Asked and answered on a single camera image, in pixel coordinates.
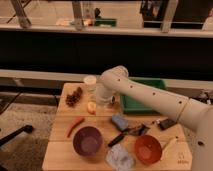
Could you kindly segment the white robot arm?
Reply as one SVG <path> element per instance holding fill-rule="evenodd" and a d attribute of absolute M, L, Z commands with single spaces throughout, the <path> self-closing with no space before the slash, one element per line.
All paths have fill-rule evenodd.
<path fill-rule="evenodd" d="M 115 92 L 130 96 L 196 134 L 191 171 L 213 171 L 213 105 L 132 81 L 128 70 L 105 70 L 95 89 L 97 104 L 108 104 Z"/>

